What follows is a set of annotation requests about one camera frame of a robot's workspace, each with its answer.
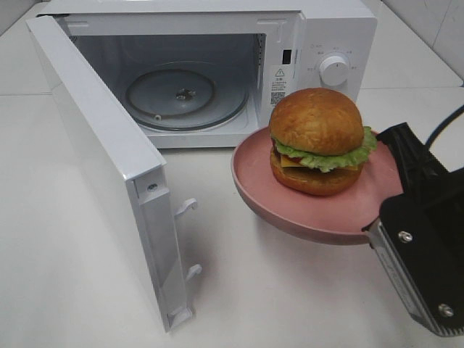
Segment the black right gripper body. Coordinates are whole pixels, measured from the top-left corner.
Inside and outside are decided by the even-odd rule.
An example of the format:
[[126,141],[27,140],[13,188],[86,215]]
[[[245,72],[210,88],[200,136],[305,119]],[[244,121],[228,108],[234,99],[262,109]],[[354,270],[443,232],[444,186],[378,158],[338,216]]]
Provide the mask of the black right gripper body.
[[463,171],[413,170],[413,230],[442,239],[463,238]]

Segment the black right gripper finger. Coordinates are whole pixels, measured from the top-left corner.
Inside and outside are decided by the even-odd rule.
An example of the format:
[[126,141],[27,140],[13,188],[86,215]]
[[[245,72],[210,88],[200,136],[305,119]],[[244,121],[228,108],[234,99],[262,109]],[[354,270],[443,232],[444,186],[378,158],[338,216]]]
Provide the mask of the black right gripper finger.
[[448,173],[407,123],[380,132],[376,139],[386,145],[397,166],[403,192],[412,198],[427,196],[427,185]]

